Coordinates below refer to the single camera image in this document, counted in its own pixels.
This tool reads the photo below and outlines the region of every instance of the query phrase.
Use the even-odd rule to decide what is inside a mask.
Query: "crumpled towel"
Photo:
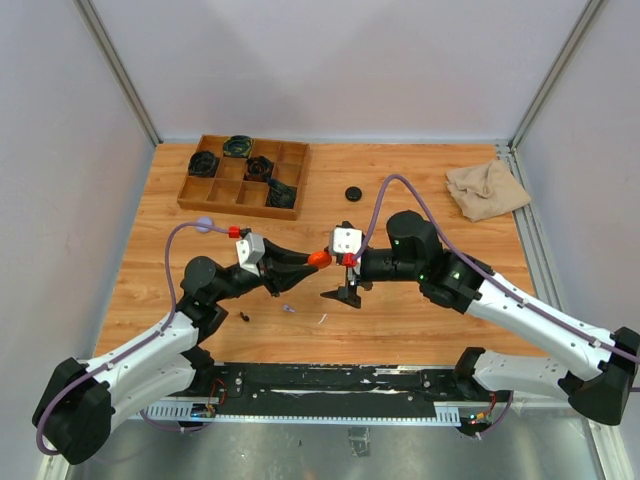
[[[451,196],[472,222],[511,212],[531,201],[501,160],[449,170],[447,179]]]

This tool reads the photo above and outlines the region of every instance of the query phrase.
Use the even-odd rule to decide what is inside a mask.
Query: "gray wall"
[[[165,139],[509,138],[585,0],[95,0]]]
[[[568,310],[640,331],[638,18],[637,1],[607,4],[519,152]],[[640,475],[635,395],[622,432]]]
[[[0,465],[35,476],[31,415],[87,355],[152,147],[73,2],[0,6]]]

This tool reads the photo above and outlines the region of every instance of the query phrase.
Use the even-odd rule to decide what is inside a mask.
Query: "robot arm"
[[[417,282],[420,292],[432,303],[501,325],[551,355],[506,356],[468,348],[454,369],[456,386],[465,397],[476,399],[486,391],[525,391],[568,399],[588,418],[610,425],[620,423],[637,368],[601,345],[636,356],[640,350],[637,333],[627,328],[611,333],[580,322],[521,292],[488,265],[471,259],[485,275],[518,293],[522,301],[516,302],[485,275],[444,250],[433,224],[416,212],[393,215],[387,222],[387,233],[391,248],[367,248],[357,257],[362,231],[347,222],[337,227],[324,256],[335,256],[345,267],[345,284],[321,295],[360,308],[359,287],[368,290],[377,282]],[[207,257],[189,262],[180,284],[184,296],[175,316],[165,317],[106,355],[87,361],[70,358],[58,365],[33,416],[36,426],[42,422],[45,409],[68,385],[107,365],[71,390],[43,423],[45,436],[70,463],[91,457],[115,428],[150,403],[211,384],[206,372],[213,360],[198,344],[213,335],[227,316],[218,302],[240,297],[259,286],[278,296],[316,272],[316,265],[327,264],[326,258],[310,262],[308,254],[282,249],[248,230],[242,237],[236,242],[239,261],[231,267],[224,268]],[[546,321],[525,308],[526,304],[553,313],[561,324],[588,333],[595,341],[590,344]],[[168,320],[172,322],[165,328]],[[112,360],[131,350],[133,353],[122,362]]]
[[[90,458],[112,431],[149,404],[210,382],[207,369],[213,359],[197,345],[213,335],[228,315],[218,302],[260,286],[278,296],[318,270],[307,263],[308,254],[285,250],[250,231],[236,242],[236,249],[239,262],[228,268],[207,257],[187,264],[180,283],[184,295],[171,318],[168,314],[105,355],[69,358],[56,367],[33,415],[34,426],[67,385],[107,365],[69,392],[45,419],[44,435],[69,463]],[[168,320],[171,323],[164,328]]]
[[[387,234],[390,249],[369,248],[356,259],[362,232],[348,223],[337,227],[329,250],[346,267],[346,281],[322,296],[360,308],[360,286],[370,289],[379,281],[417,281],[431,302],[500,325],[551,355],[507,356],[468,348],[454,375],[470,398],[479,389],[524,391],[568,400],[576,411],[597,422],[620,423],[637,366],[602,345],[636,356],[640,349],[636,332],[621,328],[612,333],[581,322],[522,292],[488,265],[471,258],[503,287],[498,288],[453,252],[444,250],[434,225],[416,212],[393,215],[387,222]],[[505,294],[505,288],[522,301]],[[559,325],[528,308],[532,306],[552,314]],[[571,329],[587,334],[584,336],[593,342]]]

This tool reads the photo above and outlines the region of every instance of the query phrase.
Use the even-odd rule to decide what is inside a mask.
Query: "black round object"
[[[344,196],[347,197],[347,200],[350,202],[357,202],[362,198],[362,190],[358,187],[349,187],[344,192]]]
[[[213,177],[220,160],[212,152],[204,150],[196,152],[189,161],[189,175],[194,177]]]
[[[246,135],[234,135],[229,137],[222,150],[225,157],[248,158],[253,147],[253,139]]]
[[[273,162],[267,157],[251,157],[247,159],[244,179],[251,182],[266,182],[273,173]]]

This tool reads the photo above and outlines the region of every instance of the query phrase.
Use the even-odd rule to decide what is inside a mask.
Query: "wood grain surface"
[[[195,145],[160,145],[141,199],[113,299],[97,348],[103,354],[159,321],[169,309],[163,270],[168,233],[199,213],[182,210],[176,197]],[[447,192],[445,172],[487,162],[495,157],[489,145],[312,145],[305,199],[297,221],[212,214],[220,226],[250,226],[285,248],[312,252],[323,249],[329,232],[342,220],[366,230],[380,184],[390,173],[405,175],[423,195],[435,217],[459,248],[488,263],[510,281],[532,293],[527,264],[511,214],[471,223]],[[348,202],[351,185],[362,200]],[[371,245],[387,247],[387,218],[419,207],[405,187],[392,182],[383,203]],[[234,240],[194,229],[179,233],[171,251],[174,284],[186,263],[207,255],[221,265],[237,261]],[[327,362],[388,364],[455,364],[467,346],[508,354],[542,352],[510,332],[469,315],[432,305],[414,283],[374,285],[361,292],[356,310],[319,296],[342,284],[342,267],[328,267],[271,298],[255,290],[223,302],[229,317],[203,342],[221,361]],[[295,313],[283,311],[288,304]],[[244,322],[243,311],[251,318]]]

